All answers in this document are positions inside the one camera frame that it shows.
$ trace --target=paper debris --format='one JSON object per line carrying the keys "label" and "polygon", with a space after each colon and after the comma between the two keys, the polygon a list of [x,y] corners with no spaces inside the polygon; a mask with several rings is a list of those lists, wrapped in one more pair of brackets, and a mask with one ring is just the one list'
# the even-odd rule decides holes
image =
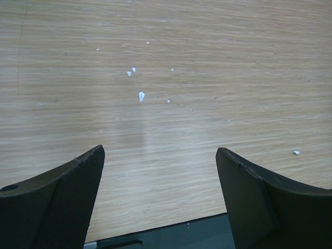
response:
{"label": "paper debris", "polygon": [[142,102],[142,101],[143,101],[143,99],[144,99],[144,96],[145,96],[144,92],[140,92],[140,93],[139,93],[140,102]]}

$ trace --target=white paper scrap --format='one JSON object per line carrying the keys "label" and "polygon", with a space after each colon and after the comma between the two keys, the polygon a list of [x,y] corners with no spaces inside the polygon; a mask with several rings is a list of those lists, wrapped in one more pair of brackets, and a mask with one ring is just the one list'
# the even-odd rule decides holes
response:
{"label": "white paper scrap", "polygon": [[143,99],[144,99],[144,96],[145,96],[144,92],[140,92],[140,93],[139,93],[140,102],[142,102],[142,101],[143,101]]}

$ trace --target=wooden floor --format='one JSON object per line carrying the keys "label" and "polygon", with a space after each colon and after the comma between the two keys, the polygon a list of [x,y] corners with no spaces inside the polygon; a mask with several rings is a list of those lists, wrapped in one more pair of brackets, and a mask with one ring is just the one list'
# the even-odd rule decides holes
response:
{"label": "wooden floor", "polygon": [[103,144],[87,241],[226,212],[218,147],[332,188],[331,124],[329,0],[0,1],[0,187]]}

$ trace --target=floor wood grain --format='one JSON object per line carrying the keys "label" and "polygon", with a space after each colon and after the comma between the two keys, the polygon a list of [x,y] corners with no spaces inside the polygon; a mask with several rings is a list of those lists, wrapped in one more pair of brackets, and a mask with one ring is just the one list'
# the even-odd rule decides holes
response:
{"label": "floor wood grain", "polygon": [[331,189],[331,16],[325,0],[2,0],[0,187],[103,144],[87,241],[225,212],[218,147]]}

